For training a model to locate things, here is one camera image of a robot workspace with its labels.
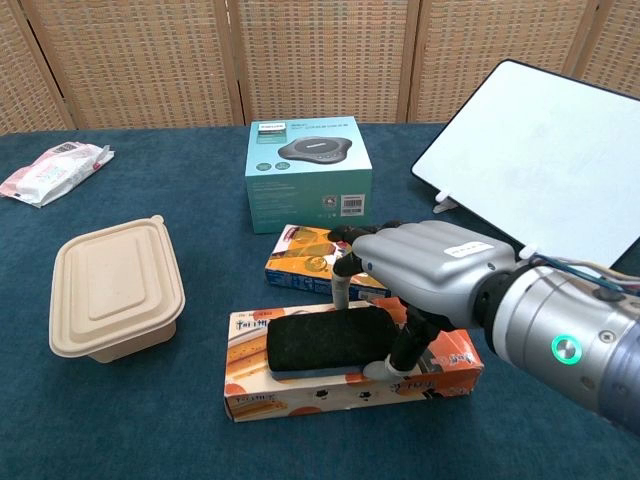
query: container lid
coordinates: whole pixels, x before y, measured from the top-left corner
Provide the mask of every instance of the container lid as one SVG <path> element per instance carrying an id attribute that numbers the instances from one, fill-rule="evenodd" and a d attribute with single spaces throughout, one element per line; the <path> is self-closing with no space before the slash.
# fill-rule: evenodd
<path id="1" fill-rule="evenodd" d="M 56 256 L 49 345 L 87 355 L 168 325 L 184 301 L 161 216 L 81 235 Z"/>

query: white sticker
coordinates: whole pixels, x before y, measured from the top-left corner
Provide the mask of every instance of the white sticker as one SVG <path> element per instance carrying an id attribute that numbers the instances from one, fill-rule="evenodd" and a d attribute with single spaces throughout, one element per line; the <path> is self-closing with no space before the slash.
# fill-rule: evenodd
<path id="1" fill-rule="evenodd" d="M 444 251 L 444 253 L 451 255 L 452 257 L 462 258 L 467 255 L 484 252 L 485 250 L 490 250 L 492 248 L 493 245 L 483 242 L 467 242 L 465 244 L 458 245 L 457 247 L 449 247 Z"/>
<path id="2" fill-rule="evenodd" d="M 340 216 L 357 217 L 364 215 L 364 194 L 342 195 L 340 197 Z"/>
<path id="3" fill-rule="evenodd" d="M 261 123 L 258 125 L 258 132 L 281 132 L 286 128 L 284 123 Z"/>

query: teal product box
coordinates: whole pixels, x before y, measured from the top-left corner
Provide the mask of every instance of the teal product box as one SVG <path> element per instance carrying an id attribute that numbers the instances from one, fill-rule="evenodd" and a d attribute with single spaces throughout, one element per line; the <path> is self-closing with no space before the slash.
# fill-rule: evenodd
<path id="1" fill-rule="evenodd" d="M 371 177 L 354 117 L 251 124 L 245 180 L 255 233 L 370 224 Z"/>

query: green indicator light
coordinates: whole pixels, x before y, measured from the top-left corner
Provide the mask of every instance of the green indicator light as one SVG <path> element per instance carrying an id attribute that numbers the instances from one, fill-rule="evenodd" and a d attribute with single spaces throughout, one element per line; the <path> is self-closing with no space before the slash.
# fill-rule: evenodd
<path id="1" fill-rule="evenodd" d="M 551 342 L 551 353 L 560 363 L 575 365 L 582 357 L 582 346 L 571 335 L 558 335 Z"/>

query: orange snack box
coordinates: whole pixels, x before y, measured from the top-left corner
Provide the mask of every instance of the orange snack box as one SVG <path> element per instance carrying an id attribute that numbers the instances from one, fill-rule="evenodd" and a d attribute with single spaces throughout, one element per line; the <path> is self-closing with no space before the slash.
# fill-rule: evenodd
<path id="1" fill-rule="evenodd" d="M 334 262 L 349 253 L 346 243 L 330 242 L 329 230 L 286 225 L 271 253 L 265 274 L 272 285 L 331 295 L 331 269 Z M 390 297 L 384 285 L 366 273 L 354 275 L 349 287 L 350 300 Z"/>
<path id="2" fill-rule="evenodd" d="M 398 326 L 406 311 L 397 298 L 373 301 Z M 350 308 L 369 306 L 352 302 Z M 235 422 L 305 415 L 332 410 L 468 395 L 484 369 L 464 330 L 441 332 L 410 375 L 373 381 L 362 374 L 275 380 L 267 365 L 267 325 L 273 318 L 322 312 L 333 305 L 313 305 L 232 313 L 224 386 L 227 414 Z"/>

